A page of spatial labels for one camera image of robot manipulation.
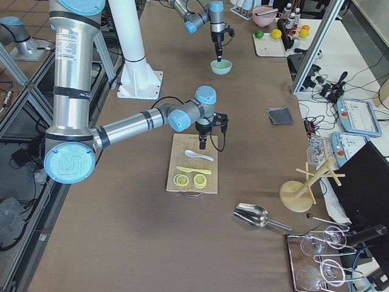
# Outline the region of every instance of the wall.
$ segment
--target wall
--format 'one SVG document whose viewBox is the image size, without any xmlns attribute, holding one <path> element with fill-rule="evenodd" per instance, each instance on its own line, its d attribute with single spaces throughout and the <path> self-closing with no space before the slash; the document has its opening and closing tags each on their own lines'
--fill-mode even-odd
<svg viewBox="0 0 389 292">
<path fill-rule="evenodd" d="M 353 0 L 367 21 L 389 46 L 389 1 L 388 0 Z"/>
</svg>

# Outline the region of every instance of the pink bowl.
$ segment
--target pink bowl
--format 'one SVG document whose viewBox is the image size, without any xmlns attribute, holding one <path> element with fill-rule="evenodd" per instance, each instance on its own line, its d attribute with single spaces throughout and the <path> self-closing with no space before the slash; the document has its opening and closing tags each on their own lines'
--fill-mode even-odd
<svg viewBox="0 0 389 292">
<path fill-rule="evenodd" d="M 264 27 L 264 26 L 268 26 L 270 23 L 272 23 L 277 15 L 276 12 L 270 13 L 270 14 L 265 14 L 262 16 L 255 15 L 256 13 L 261 13 L 261 12 L 265 12 L 265 11 L 272 10 L 272 9 L 273 8 L 270 8 L 268 6 L 259 6 L 259 7 L 254 8 L 252 13 L 253 13 L 253 21 L 255 22 L 255 24 L 259 27 Z"/>
</svg>

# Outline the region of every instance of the round wooden base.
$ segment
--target round wooden base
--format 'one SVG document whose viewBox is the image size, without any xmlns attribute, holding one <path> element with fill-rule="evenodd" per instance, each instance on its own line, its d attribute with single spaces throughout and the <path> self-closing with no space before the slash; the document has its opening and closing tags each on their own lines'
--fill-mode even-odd
<svg viewBox="0 0 389 292">
<path fill-rule="evenodd" d="M 280 198 L 282 203 L 289 210 L 302 213 L 308 211 L 312 207 L 312 198 L 308 190 L 301 197 L 295 198 L 295 194 L 302 187 L 299 181 L 287 181 L 280 188 Z"/>
</svg>

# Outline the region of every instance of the brown tabletop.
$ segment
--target brown tabletop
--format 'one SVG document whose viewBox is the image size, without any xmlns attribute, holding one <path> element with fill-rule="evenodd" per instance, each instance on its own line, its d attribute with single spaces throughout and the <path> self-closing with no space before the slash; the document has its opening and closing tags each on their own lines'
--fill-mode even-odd
<svg viewBox="0 0 389 292">
<path fill-rule="evenodd" d="M 182 100 L 201 85 L 227 113 L 218 155 L 218 194 L 190 198 L 165 191 L 173 130 L 167 126 L 107 149 L 87 180 L 65 200 L 29 291 L 291 291 L 285 231 L 252 229 L 233 216 L 240 202 L 264 206 L 273 220 L 306 232 L 317 222 L 285 208 L 278 189 L 304 181 L 308 141 L 285 58 L 255 55 L 254 23 L 230 13 L 236 37 L 223 57 L 232 71 L 215 75 L 209 26 L 189 35 L 174 10 L 147 3 L 140 20 L 148 63 L 164 72 L 160 96 Z M 148 109 L 152 102 L 111 92 L 99 124 Z M 269 107 L 289 107 L 294 125 L 273 126 Z M 195 134 L 191 127 L 184 133 Z M 219 134 L 219 145 L 222 144 Z M 311 212 L 325 217 L 321 196 Z"/>
</svg>

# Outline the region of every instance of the bowl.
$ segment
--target bowl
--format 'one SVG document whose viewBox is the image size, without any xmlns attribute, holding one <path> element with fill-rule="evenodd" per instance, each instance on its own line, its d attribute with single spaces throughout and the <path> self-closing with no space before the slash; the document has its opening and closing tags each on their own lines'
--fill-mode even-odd
<svg viewBox="0 0 389 292">
<path fill-rule="evenodd" d="M 270 14 L 265 14 L 261 16 L 256 16 L 255 14 L 272 10 L 274 8 L 268 6 L 259 6 L 253 9 L 253 21 L 259 27 L 268 26 L 272 23 L 277 15 L 277 12 L 273 12 Z"/>
<path fill-rule="evenodd" d="M 213 60 L 211 62 L 211 69 L 213 73 L 218 75 L 224 75 L 231 71 L 232 62 L 226 59 L 222 59 L 220 62 Z"/>
</svg>

